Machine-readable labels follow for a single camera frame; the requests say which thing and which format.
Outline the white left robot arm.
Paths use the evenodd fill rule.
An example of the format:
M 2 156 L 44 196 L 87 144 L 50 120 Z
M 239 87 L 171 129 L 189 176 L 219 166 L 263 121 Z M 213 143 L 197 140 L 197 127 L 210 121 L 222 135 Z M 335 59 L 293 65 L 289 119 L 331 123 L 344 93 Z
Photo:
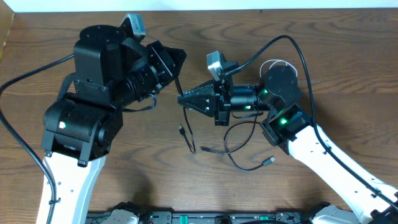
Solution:
M 142 45 L 129 26 L 89 26 L 74 46 L 75 72 L 44 114 L 44 164 L 57 194 L 52 223 L 83 223 L 95 182 L 129 105 L 155 98 L 179 75 L 182 49 Z

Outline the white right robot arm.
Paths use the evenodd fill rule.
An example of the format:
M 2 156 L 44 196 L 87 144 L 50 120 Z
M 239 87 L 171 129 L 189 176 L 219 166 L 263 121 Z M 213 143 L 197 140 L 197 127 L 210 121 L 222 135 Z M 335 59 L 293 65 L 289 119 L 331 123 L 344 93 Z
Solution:
M 178 95 L 178 103 L 227 126 L 233 111 L 267 111 L 260 123 L 273 146 L 302 162 L 349 206 L 344 211 L 326 204 L 304 223 L 397 223 L 397 189 L 387 185 L 343 152 L 299 106 L 297 72 L 276 65 L 258 85 L 234 85 L 218 77 Z

